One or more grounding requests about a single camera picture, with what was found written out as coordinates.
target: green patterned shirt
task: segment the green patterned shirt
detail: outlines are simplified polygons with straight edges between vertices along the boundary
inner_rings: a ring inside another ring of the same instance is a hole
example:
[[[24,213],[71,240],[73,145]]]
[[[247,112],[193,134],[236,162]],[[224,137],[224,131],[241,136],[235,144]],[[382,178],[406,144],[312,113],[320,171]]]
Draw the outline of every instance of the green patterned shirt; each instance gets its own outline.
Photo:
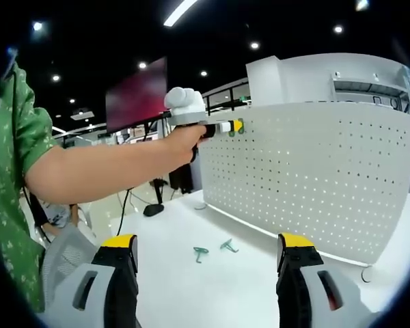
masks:
[[[33,107],[26,72],[16,64],[12,72],[0,93],[0,250],[22,295],[39,312],[44,307],[39,274],[43,247],[29,235],[19,198],[23,175],[56,143],[48,113]]]

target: screen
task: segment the screen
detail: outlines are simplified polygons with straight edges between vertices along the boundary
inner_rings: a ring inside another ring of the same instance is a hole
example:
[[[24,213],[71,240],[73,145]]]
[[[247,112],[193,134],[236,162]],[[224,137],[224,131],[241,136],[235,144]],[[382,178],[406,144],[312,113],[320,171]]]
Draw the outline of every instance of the screen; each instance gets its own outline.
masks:
[[[156,118],[164,110],[167,93],[165,58],[123,80],[106,95],[107,130],[116,132]]]

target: black ceiling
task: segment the black ceiling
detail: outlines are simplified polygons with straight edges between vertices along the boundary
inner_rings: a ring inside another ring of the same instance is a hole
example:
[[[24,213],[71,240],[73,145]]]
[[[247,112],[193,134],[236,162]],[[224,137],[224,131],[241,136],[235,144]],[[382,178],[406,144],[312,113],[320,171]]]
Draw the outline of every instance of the black ceiling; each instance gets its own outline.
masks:
[[[162,56],[169,87],[201,92],[245,77],[245,64],[270,55],[354,52],[408,64],[410,7],[404,1],[371,1],[368,11],[356,12],[355,0],[199,0],[174,27],[164,27],[180,2],[110,0],[36,8],[31,14],[43,22],[42,33],[33,33],[21,47],[18,63],[27,71],[37,106],[66,131],[88,125],[70,118],[82,107],[94,112],[90,123],[103,123],[106,91],[136,72],[140,61]],[[343,25],[343,34],[333,32],[336,24]],[[249,48],[253,40],[261,43],[257,51]],[[209,76],[201,77],[201,70]],[[53,74],[61,76],[59,83],[52,83]]]

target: white perforated panel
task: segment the white perforated panel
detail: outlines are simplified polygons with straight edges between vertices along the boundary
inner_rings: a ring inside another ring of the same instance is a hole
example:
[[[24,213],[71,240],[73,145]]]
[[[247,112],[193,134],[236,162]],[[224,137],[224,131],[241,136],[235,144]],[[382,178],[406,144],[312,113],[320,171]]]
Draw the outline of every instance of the white perforated panel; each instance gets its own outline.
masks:
[[[307,236],[326,253],[372,264],[410,183],[410,116],[318,102],[222,113],[245,133],[200,146],[204,199],[272,233]]]

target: white table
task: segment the white table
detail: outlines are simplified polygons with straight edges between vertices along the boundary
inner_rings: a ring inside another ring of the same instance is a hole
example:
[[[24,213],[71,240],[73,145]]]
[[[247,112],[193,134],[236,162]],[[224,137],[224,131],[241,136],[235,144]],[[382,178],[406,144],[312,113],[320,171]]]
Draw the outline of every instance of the white table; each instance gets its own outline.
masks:
[[[145,328],[276,328],[279,309],[277,241],[203,205],[197,193],[165,204],[161,214],[124,218],[122,234],[138,235],[137,317]],[[120,219],[112,221],[113,234]],[[232,238],[236,254],[220,250]],[[193,247],[209,249],[202,264]],[[410,268],[410,195],[396,231],[373,267],[370,284],[361,267],[324,258],[340,267],[361,290],[362,301],[382,310]]]

